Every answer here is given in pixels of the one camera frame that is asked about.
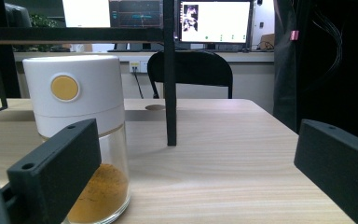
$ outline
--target wooden table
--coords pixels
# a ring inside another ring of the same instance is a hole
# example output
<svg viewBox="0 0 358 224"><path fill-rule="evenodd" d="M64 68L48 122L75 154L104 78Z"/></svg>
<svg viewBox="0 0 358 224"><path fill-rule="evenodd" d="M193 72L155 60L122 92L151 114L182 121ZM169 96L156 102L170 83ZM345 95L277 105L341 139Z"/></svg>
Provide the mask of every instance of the wooden table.
<svg viewBox="0 0 358 224"><path fill-rule="evenodd" d="M163 100L125 100L131 202L116 223L353 223L294 166L297 135L248 100L178 99L167 147ZM29 100L0 112L6 169L41 144Z"/></svg>

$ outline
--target cable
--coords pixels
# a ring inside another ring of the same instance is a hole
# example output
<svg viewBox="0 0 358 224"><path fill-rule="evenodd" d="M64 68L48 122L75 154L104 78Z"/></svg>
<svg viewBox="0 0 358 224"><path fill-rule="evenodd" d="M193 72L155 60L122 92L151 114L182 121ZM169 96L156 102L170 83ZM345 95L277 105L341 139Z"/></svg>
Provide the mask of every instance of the cable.
<svg viewBox="0 0 358 224"><path fill-rule="evenodd" d="M141 85L139 85L138 76L136 74L137 69L138 69L137 67L133 66L132 73L135 76L136 83L138 84L139 94L141 95L141 98L144 99L144 95L142 94L142 90L141 90Z"/></svg>
<svg viewBox="0 0 358 224"><path fill-rule="evenodd" d="M265 49L265 50L274 49L274 45L268 41L261 41L260 43L258 43L257 49L261 49L263 44L264 44L263 49Z"/></svg>
<svg viewBox="0 0 358 224"><path fill-rule="evenodd" d="M337 53L336 58L333 62L333 64L330 66L330 68L324 73L323 76L317 78L313 83L311 83L303 92L306 91L313 91L319 87L321 87L326 81L330 80L336 73L338 68L341 65L342 62L342 36L341 32L338 30L338 28L332 23L325 15L322 13L322 11L315 7L314 9L314 15L316 16L316 20L313 20L312 22L327 32L329 35L331 35L336 44L337 44Z"/></svg>

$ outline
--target black curtain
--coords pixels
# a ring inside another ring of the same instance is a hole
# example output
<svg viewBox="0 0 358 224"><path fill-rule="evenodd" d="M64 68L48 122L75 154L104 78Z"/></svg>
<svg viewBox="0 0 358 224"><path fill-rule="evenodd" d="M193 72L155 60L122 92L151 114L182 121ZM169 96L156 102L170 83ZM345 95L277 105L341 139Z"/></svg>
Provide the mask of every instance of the black curtain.
<svg viewBox="0 0 358 224"><path fill-rule="evenodd" d="M296 13L290 0L274 0L275 8L275 88L273 115L292 130L296 129Z"/></svg>
<svg viewBox="0 0 358 224"><path fill-rule="evenodd" d="M275 10L274 116L295 132L315 119L358 136L358 0L276 0Z"/></svg>

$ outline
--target yellow powder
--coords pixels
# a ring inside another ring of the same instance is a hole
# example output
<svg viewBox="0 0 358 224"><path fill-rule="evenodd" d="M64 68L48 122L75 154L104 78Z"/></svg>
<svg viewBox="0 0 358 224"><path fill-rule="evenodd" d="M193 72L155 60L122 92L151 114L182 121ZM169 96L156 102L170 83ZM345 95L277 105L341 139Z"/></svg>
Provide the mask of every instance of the yellow powder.
<svg viewBox="0 0 358 224"><path fill-rule="evenodd" d="M96 222L114 214L127 198L128 180L111 164L101 164L68 214L71 222Z"/></svg>

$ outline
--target black office chair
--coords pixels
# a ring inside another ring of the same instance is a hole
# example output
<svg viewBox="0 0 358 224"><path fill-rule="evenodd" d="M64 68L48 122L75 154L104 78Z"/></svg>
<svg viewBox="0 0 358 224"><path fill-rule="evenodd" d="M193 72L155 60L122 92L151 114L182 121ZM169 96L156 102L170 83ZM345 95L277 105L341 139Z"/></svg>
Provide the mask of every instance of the black office chair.
<svg viewBox="0 0 358 224"><path fill-rule="evenodd" d="M178 50L174 57L176 83L228 87L228 99L232 99L232 71L225 59L213 52L200 50ZM153 88L153 98L158 99L155 82L164 82L163 51L150 57L147 74Z"/></svg>

